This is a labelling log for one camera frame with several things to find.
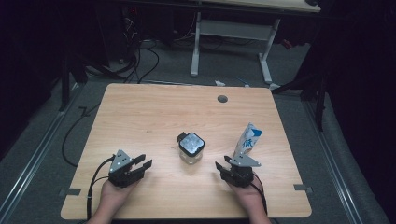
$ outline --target snack bag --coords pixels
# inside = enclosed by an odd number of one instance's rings
[[[262,135],[262,131],[257,129],[252,123],[249,123],[239,138],[238,144],[236,144],[234,155],[240,154],[248,154],[251,149],[253,149],[257,140],[259,140]]]

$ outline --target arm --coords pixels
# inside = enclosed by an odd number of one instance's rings
[[[88,221],[89,224],[107,224],[125,204],[129,194],[136,187],[138,182],[126,187],[115,187],[110,181],[106,181],[102,186],[102,193],[99,206]]]
[[[258,177],[254,176],[252,184],[262,189]],[[228,185],[235,193],[242,207],[247,211],[250,224],[271,224],[270,219],[267,214],[265,214],[264,206],[262,205],[262,196],[256,189],[251,186],[238,188],[231,184]]]

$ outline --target table hole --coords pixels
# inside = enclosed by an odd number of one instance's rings
[[[225,95],[220,95],[220,96],[218,96],[218,101],[220,103],[226,103],[228,101],[228,98]]]

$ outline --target human hand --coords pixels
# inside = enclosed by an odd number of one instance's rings
[[[254,175],[253,181],[251,183],[263,193],[262,183],[256,175]],[[271,224],[270,219],[265,213],[264,206],[262,204],[262,195],[260,192],[258,192],[252,186],[239,188],[228,182],[227,184],[235,193],[239,203],[247,211],[251,224]]]
[[[139,181],[126,188],[119,188],[107,180],[102,186],[99,206],[88,223],[110,223],[138,183]]]

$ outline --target gray floor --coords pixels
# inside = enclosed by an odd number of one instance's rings
[[[256,50],[261,43],[253,43],[245,48]],[[147,42],[144,46],[153,46]],[[309,46],[285,49],[274,45],[268,58],[268,64],[275,84],[282,85],[294,79]],[[172,48],[157,44],[152,48],[160,58],[158,66],[146,76],[145,82],[167,81],[194,85],[216,85],[219,80],[226,86],[244,86],[242,78],[251,87],[268,88],[263,82],[257,54],[236,49],[235,45],[222,45],[216,50],[202,49],[200,74],[190,77],[192,47],[174,45]],[[155,55],[148,50],[141,50],[141,64],[137,74],[142,76],[156,63]],[[17,206],[7,212],[7,223],[77,223],[77,220],[63,220],[60,211],[64,203],[62,191],[68,189],[75,168],[67,164],[62,157],[64,137],[80,118],[80,106],[92,108],[100,103],[106,85],[117,82],[108,78],[90,77],[85,86],[78,87],[73,93],[76,100],[70,105],[60,123],[58,131],[51,138],[45,157],[37,164],[34,177],[21,190]],[[29,126],[19,141],[0,163],[0,202],[4,202],[23,174],[23,169],[36,152],[40,141],[55,118],[59,116],[60,85],[52,92],[52,97],[32,116]],[[347,144],[338,127],[330,101],[326,101],[324,114],[324,132],[318,133],[312,118],[307,112],[310,103],[300,101],[298,91],[286,91],[274,95],[279,115],[282,119],[287,137],[300,175],[306,186],[312,189],[308,199],[312,206],[312,215],[304,218],[278,218],[278,223],[351,223],[345,205],[340,200],[340,192],[334,184],[326,155],[323,152],[324,136],[326,143],[334,153],[337,164],[350,187],[350,195],[359,209],[361,222],[388,223],[383,211],[376,204],[375,196],[368,189],[359,167],[348,152]],[[65,142],[65,152],[70,161],[77,163],[84,148],[94,121],[96,110],[86,117],[69,134]]]

